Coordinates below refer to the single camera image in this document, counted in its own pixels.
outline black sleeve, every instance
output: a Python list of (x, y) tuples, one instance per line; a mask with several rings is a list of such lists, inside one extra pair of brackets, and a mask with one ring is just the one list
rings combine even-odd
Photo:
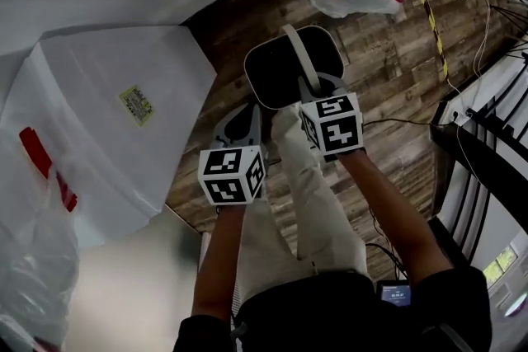
[(457, 268), (427, 277), (412, 290), (411, 309), (425, 350), (489, 350), (489, 296), (480, 270)]
[(229, 325), (211, 316), (193, 316), (180, 325), (174, 352), (233, 352)]

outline person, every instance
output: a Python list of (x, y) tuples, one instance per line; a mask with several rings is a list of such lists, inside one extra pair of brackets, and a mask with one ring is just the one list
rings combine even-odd
[[(486, 280), (472, 267), (453, 268), (426, 220), (363, 149), (338, 155), (398, 252), (412, 290), (396, 307), (375, 294), (365, 243), (354, 233), (326, 184), (294, 106), (272, 120), (297, 219), (294, 256), (265, 195), (219, 209), (196, 278), (191, 317), (181, 323), (176, 352), (233, 350), (489, 350)], [(235, 280), (242, 306), (231, 333)]]

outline trash bag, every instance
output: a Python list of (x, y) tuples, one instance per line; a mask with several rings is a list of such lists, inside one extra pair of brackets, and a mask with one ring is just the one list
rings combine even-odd
[(0, 132), (0, 347), (62, 349), (78, 279), (78, 242), (54, 168), (46, 180)]

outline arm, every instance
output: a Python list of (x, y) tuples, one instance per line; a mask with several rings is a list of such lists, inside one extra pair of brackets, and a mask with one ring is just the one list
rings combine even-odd
[(411, 284), (452, 268), (426, 220), (362, 150), (340, 155), (385, 234), (402, 258)]
[(207, 315), (229, 323), (245, 208), (230, 205), (220, 209), (196, 277), (193, 316)]

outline screen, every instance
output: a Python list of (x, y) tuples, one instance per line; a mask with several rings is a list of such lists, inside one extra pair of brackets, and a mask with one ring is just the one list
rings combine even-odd
[(398, 307), (411, 305), (411, 288), (408, 285), (383, 286), (381, 299)]

